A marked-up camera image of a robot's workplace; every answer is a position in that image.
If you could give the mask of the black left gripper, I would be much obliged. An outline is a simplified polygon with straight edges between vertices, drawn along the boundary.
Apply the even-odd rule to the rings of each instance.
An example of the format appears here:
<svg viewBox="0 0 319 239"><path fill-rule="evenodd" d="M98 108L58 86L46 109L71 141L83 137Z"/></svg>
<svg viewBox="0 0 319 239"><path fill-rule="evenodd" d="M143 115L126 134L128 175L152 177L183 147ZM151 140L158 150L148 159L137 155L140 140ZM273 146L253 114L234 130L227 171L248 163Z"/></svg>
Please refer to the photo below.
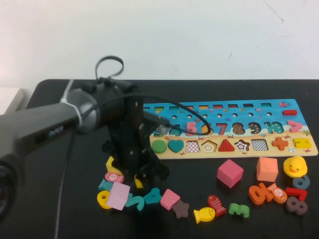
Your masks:
<svg viewBox="0 0 319 239"><path fill-rule="evenodd" d="M150 143L150 135L161 125L161 118L145 113L143 106L140 96L112 97L101 106L111 138L103 148L112 149L115 166L128 186L135 186L135 175L147 180L165 180L169 175L169 168L160 162Z"/></svg>

